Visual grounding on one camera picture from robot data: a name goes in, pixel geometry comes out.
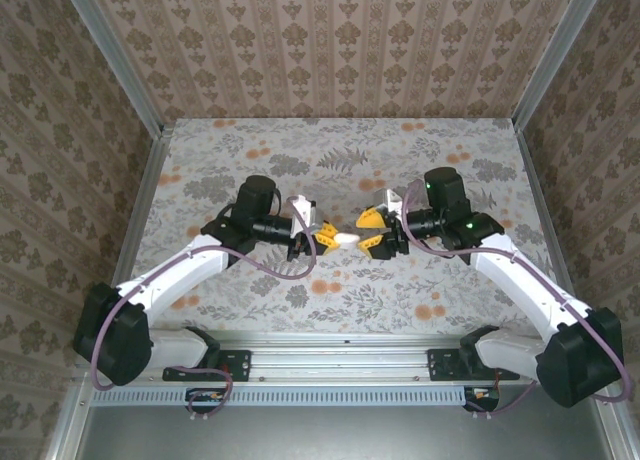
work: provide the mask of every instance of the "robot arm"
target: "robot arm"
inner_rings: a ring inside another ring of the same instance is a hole
[[[593,310],[555,285],[533,265],[493,218],[471,210],[462,178],[453,168],[425,174],[430,209],[409,212],[404,227],[420,240],[438,236],[447,250],[478,249],[462,254],[463,261],[485,274],[518,305],[541,338],[515,335],[497,327],[483,327],[461,340],[464,368],[502,368],[538,380],[560,405],[569,407],[616,381],[620,374],[595,340],[564,307],[571,305],[612,348],[622,361],[620,322],[607,308]],[[388,260],[409,253],[402,225],[402,198],[391,190],[376,192],[376,205],[359,218],[361,228],[387,231],[363,240],[359,248],[370,258]],[[482,248],[511,252],[511,259]],[[515,256],[546,279],[564,302],[561,304]]]
[[[131,382],[145,368],[215,367],[219,344],[205,332],[195,328],[180,331],[150,328],[195,285],[232,266],[238,259],[228,251],[246,255],[262,241],[286,246],[289,261],[311,253],[297,217],[290,219],[269,213],[276,193],[271,179],[248,177],[236,202],[230,206],[229,216],[219,215],[209,222],[180,252],[115,288],[104,283],[93,287],[85,300],[74,350],[90,361],[107,315],[125,296],[130,296],[109,326],[98,357],[98,369],[115,385]],[[309,227],[318,254],[340,248],[339,242],[345,239],[354,241],[349,236],[341,239],[345,234],[322,222],[315,202],[300,195],[291,203]]]

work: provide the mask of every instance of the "beige damask wallpaper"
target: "beige damask wallpaper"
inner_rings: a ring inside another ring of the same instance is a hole
[[[569,0],[97,0],[165,121],[509,117]]]
[[[38,458],[150,138],[69,0],[0,6],[0,458]]]
[[[577,293],[623,321],[639,381],[640,0],[598,1],[525,134]]]

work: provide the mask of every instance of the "floral tablecloth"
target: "floral tablecloth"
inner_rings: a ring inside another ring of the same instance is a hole
[[[363,237],[355,221],[382,187],[398,193],[427,170],[452,165],[472,207],[492,215],[532,261],[551,263],[516,136],[508,119],[190,119],[171,138],[144,236],[137,276],[183,248],[235,198],[253,174],[273,178],[283,196],[316,200],[339,230]],[[301,272],[283,247],[252,257]],[[460,259],[416,251],[392,261],[358,250],[319,257],[303,280],[278,280],[240,262],[194,288],[158,327],[209,330],[462,334],[491,323],[530,331],[523,313]]]

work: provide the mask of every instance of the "aluminum frame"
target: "aluminum frame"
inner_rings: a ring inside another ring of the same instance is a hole
[[[91,37],[109,63],[151,138],[154,140],[160,138],[162,114],[154,105],[142,79],[137,75],[109,22],[102,14],[98,1],[71,0],[71,3],[89,29]]]
[[[513,112],[516,130],[524,130],[560,69],[598,0],[571,0]]]
[[[95,407],[174,406],[185,407],[189,387],[119,387],[108,392],[95,392]],[[260,388],[241,384],[233,389],[229,407],[407,407],[463,406],[463,386],[446,387],[274,387]],[[193,406],[209,406],[194,401]]]
[[[542,228],[557,272],[559,284],[572,292],[566,265],[553,230],[551,217],[546,208],[533,163],[521,131],[516,132],[518,144],[529,176],[534,200],[541,218]],[[141,187],[136,199],[132,226],[127,231],[125,245],[119,262],[120,282],[131,274],[133,261],[139,247],[142,230],[146,222],[155,184],[160,174],[170,143],[171,129],[165,130],[162,143],[154,148],[158,153],[150,155],[145,169],[144,189]],[[225,349],[248,349],[252,351],[252,373],[249,385],[265,391],[273,387],[308,388],[318,387],[418,387],[491,385],[487,382],[432,382],[428,375],[426,350],[430,348],[452,348],[459,345],[455,335],[390,335],[390,334],[339,334],[339,333],[257,333],[243,331],[213,332]],[[505,384],[524,385],[521,379]],[[89,413],[92,387],[86,362],[76,365],[71,378],[70,390],[63,405],[58,425],[53,435],[47,456],[48,460],[75,458],[85,421]],[[129,384],[133,387],[163,389],[171,387],[215,387],[224,383],[162,381],[160,370],[145,371]],[[615,394],[608,387],[606,394]],[[640,458],[638,437],[631,417],[624,404],[602,404],[594,402],[606,432],[609,448],[615,460]]]

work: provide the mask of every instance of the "purple cable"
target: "purple cable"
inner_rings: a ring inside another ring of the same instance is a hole
[[[287,198],[287,203],[293,206],[292,200],[295,198],[296,197]],[[157,272],[154,272],[153,274],[149,275],[149,277],[144,279],[139,285],[136,285],[133,288],[133,290],[131,290],[124,297],[118,300],[118,302],[114,305],[111,311],[109,311],[109,314],[104,319],[104,323],[100,327],[100,331],[98,332],[98,336],[96,337],[96,343],[93,347],[93,352],[91,354],[91,370],[90,371],[91,371],[91,383],[93,384],[93,387],[96,390],[100,390],[102,392],[111,390],[114,387],[113,383],[109,385],[102,385],[100,383],[100,379],[98,378],[98,357],[100,356],[100,350],[102,349],[102,342],[104,341],[104,337],[107,334],[107,330],[109,329],[111,322],[113,322],[113,319],[116,317],[120,309],[129,300],[131,300],[131,298],[137,295],[144,287],[147,287],[153,280],[158,278],[167,270],[170,270],[171,268],[175,267],[179,263],[183,262],[184,260],[191,258],[192,255],[197,255],[198,253],[209,252],[209,251],[225,252],[229,255],[233,255],[234,257],[239,258],[240,260],[244,260],[250,265],[253,265],[254,267],[256,267],[258,270],[261,270],[269,275],[272,275],[276,278],[280,278],[282,280],[300,280],[301,278],[304,278],[307,275],[309,275],[311,271],[314,269],[314,267],[316,266],[316,256],[318,253],[316,250],[316,244],[313,240],[313,235],[311,233],[311,230],[309,230],[309,226],[305,223],[304,218],[302,218],[302,215],[300,215],[300,212],[298,212],[295,209],[295,207],[293,209],[293,214],[300,222],[300,225],[302,226],[302,231],[304,232],[304,235],[307,237],[307,240],[309,241],[309,246],[311,248],[311,258],[309,260],[309,265],[307,266],[307,269],[304,272],[298,273],[296,275],[283,275],[282,273],[276,272],[275,270],[272,270],[269,267],[266,267],[263,264],[256,262],[252,258],[249,258],[247,255],[244,255],[240,252],[236,252],[235,250],[232,250],[230,248],[222,247],[218,245],[212,245],[208,247],[199,247],[191,250],[190,253],[183,253],[179,257],[174,258],[172,261],[164,265]]]
[[[518,405],[520,402],[522,402],[522,400],[524,400],[524,398],[529,395],[531,392],[533,392],[533,390],[535,389],[535,386],[538,384],[538,382],[536,382],[535,380],[533,382],[531,382],[529,384],[529,386],[527,388],[524,389],[524,391],[518,395],[518,398],[516,398],[513,402],[509,403],[508,405],[505,405],[504,407],[501,407],[497,410],[494,410],[493,412],[487,412],[484,408],[482,408],[480,405],[470,402],[469,400],[467,400],[467,405],[475,408],[476,410],[478,410],[477,412],[475,412],[476,414],[484,414],[485,418],[491,418],[494,415],[501,415],[503,413],[508,412],[509,410],[511,410],[513,407],[515,407],[516,405]]]
[[[207,416],[213,416],[216,413],[218,413],[220,409],[224,406],[224,404],[229,401],[229,398],[231,397],[231,393],[233,392],[233,378],[231,378],[231,375],[225,372],[224,370],[218,370],[217,368],[187,368],[187,367],[170,367],[170,368],[173,368],[174,370],[178,370],[179,372],[215,373],[216,375],[220,375],[224,377],[224,379],[227,381],[227,391],[224,392],[224,396],[220,400],[220,403],[218,403],[218,405],[213,410],[211,410],[210,412],[207,412],[206,414]],[[206,392],[194,392],[194,394],[191,395],[191,397],[189,397],[189,403],[187,403],[187,410],[189,410],[189,413],[196,415],[196,412],[193,411],[193,402],[197,396],[203,395],[204,393]]]
[[[439,257],[447,257],[450,255],[472,255],[476,253],[491,253],[494,255],[501,255],[503,257],[507,257],[511,261],[520,265],[522,268],[524,268],[527,271],[527,273],[529,273],[533,278],[535,278],[538,282],[540,282],[540,284],[553,296],[553,298],[562,306],[562,308],[567,310],[576,319],[576,321],[596,341],[596,343],[600,346],[600,348],[604,350],[604,352],[607,354],[607,356],[611,359],[613,364],[618,369],[618,372],[620,373],[620,378],[622,379],[622,391],[620,392],[620,394],[615,397],[607,397],[603,395],[594,394],[593,398],[595,398],[596,400],[600,400],[602,402],[611,402],[611,403],[623,402],[629,399],[633,389],[633,382],[631,380],[631,377],[629,376],[629,372],[627,371],[623,363],[620,361],[616,353],[607,344],[607,342],[605,342],[604,339],[600,335],[598,335],[598,333],[593,329],[593,327],[591,327],[591,325],[589,325],[589,323],[584,318],[582,318],[582,316],[576,311],[576,309],[573,308],[569,303],[566,303],[564,298],[556,291],[555,288],[553,288],[553,286],[549,283],[549,281],[547,281],[545,277],[540,275],[535,269],[533,269],[529,264],[527,264],[527,262],[519,258],[517,255],[514,256],[513,252],[507,252],[505,250],[500,250],[499,248],[487,248],[487,247],[465,248],[462,250],[445,252],[440,250],[434,250],[418,242],[416,237],[414,237],[413,234],[411,233],[411,230],[409,230],[407,213],[409,211],[409,202],[411,201],[411,195],[413,191],[419,185],[421,185],[421,183],[422,183],[421,180],[415,180],[414,182],[409,184],[409,188],[407,189],[407,192],[405,193],[402,201],[402,212],[401,212],[402,229],[404,230],[404,233],[407,235],[409,240],[411,240],[411,242],[415,244],[423,252],[427,252],[431,255],[437,255]]]

